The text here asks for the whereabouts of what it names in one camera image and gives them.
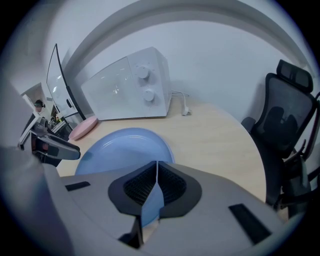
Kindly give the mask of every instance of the office chair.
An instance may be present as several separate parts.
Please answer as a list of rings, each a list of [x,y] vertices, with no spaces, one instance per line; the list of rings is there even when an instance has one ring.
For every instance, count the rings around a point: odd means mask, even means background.
[[[241,124],[251,135],[262,159],[266,179],[266,203],[274,206],[286,177],[286,162],[307,124],[316,111],[316,118],[308,145],[306,141],[292,159],[301,156],[305,161],[311,154],[319,129],[320,105],[313,97],[311,75],[290,63],[280,60],[276,74],[265,77],[265,101],[260,119],[256,123],[246,117]]]

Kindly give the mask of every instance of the wooden desk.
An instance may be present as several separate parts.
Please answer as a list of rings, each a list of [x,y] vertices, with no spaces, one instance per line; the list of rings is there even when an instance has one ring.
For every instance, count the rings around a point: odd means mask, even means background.
[[[182,99],[173,96],[166,118],[102,121],[85,137],[71,143],[81,156],[105,135],[123,128],[154,131],[170,146],[175,162],[230,179],[262,201],[266,199],[264,166],[247,131],[230,114],[209,103],[187,98],[192,115],[182,116]],[[78,160],[62,160],[60,176],[75,174]]]

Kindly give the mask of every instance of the power cord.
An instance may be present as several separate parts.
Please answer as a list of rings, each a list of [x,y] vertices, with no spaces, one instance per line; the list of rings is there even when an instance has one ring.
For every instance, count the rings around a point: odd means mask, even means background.
[[[183,110],[182,110],[182,115],[183,116],[189,116],[192,114],[192,111],[187,107],[186,105],[186,95],[189,96],[188,94],[179,91],[179,90],[171,90],[173,94],[182,94],[183,95]]]

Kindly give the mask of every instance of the white appliance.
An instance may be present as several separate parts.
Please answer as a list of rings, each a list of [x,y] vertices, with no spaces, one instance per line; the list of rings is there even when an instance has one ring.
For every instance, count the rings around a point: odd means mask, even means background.
[[[165,117],[172,97],[167,59],[154,47],[105,67],[81,89],[99,120]]]
[[[51,55],[46,84],[56,109],[72,128],[75,128],[79,123],[86,119],[79,108],[70,87],[66,83],[60,63],[57,44],[55,44]]]

